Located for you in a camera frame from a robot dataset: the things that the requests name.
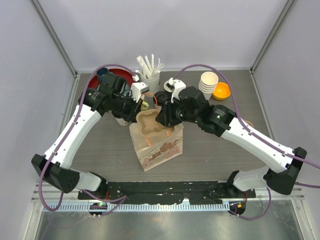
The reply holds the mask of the brown cardboard cup carrier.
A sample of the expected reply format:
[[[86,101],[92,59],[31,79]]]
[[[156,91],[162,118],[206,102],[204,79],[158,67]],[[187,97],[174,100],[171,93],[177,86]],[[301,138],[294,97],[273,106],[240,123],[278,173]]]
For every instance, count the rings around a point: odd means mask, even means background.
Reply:
[[[151,138],[161,135],[166,128],[156,121],[160,113],[158,109],[143,110],[136,115],[139,133],[145,138]]]

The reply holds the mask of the printed paper takeout bag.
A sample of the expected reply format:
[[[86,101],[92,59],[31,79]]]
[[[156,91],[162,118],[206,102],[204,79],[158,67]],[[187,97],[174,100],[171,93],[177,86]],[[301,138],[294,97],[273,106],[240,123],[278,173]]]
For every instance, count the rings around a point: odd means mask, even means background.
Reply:
[[[154,94],[146,95],[152,97],[154,102],[154,108],[150,109],[161,110],[161,103],[157,102]],[[180,123],[165,127],[161,135],[146,138],[139,133],[137,122],[130,124],[129,132],[133,147],[145,172],[183,153],[183,129],[184,126]]]

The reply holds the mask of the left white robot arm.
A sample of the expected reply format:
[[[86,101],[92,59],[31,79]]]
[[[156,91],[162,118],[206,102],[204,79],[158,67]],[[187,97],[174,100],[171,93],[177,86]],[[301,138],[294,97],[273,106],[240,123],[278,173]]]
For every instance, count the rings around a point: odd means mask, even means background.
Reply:
[[[134,82],[125,91],[126,80],[113,73],[97,89],[83,91],[73,116],[53,145],[42,155],[35,154],[31,160],[43,180],[67,194],[74,189],[88,190],[93,198],[100,200],[107,192],[106,180],[91,172],[71,169],[72,161],[92,127],[111,111],[121,123],[135,122],[141,110],[141,96],[149,90],[143,82]]]

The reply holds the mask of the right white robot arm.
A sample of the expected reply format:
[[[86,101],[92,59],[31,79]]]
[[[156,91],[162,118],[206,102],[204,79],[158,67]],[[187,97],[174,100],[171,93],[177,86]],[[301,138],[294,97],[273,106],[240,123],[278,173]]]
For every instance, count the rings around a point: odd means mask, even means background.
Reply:
[[[226,193],[233,198],[251,189],[269,188],[281,195],[290,195],[307,152],[281,145],[247,125],[237,114],[221,104],[210,104],[193,86],[182,89],[177,96],[157,92],[154,103],[160,107],[156,121],[165,127],[182,122],[197,124],[206,133],[223,138],[247,150],[265,167],[250,171],[233,171],[226,184]]]

